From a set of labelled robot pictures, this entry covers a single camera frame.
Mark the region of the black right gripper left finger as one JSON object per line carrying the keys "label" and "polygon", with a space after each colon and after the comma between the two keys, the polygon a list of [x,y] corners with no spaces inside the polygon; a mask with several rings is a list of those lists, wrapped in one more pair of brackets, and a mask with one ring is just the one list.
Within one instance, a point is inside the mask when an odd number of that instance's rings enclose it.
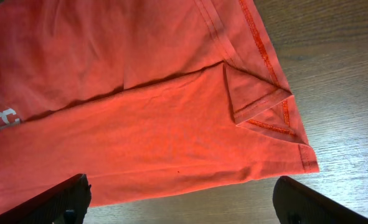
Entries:
{"label": "black right gripper left finger", "polygon": [[77,174],[0,214],[0,224],[82,224],[92,199],[85,174]]}

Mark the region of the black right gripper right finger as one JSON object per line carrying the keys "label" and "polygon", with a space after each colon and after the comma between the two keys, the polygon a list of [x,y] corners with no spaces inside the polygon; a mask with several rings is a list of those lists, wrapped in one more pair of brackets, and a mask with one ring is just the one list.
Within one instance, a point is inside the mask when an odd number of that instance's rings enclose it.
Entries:
{"label": "black right gripper right finger", "polygon": [[284,224],[368,224],[368,218],[288,176],[277,180],[272,201]]}

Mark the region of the orange soccer t-shirt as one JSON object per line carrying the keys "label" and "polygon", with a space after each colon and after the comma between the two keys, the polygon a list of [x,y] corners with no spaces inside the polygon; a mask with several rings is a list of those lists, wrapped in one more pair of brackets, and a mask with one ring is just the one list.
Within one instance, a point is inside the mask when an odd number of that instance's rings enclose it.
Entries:
{"label": "orange soccer t-shirt", "polygon": [[78,173],[101,206],[318,170],[253,1],[0,3],[0,214]]}

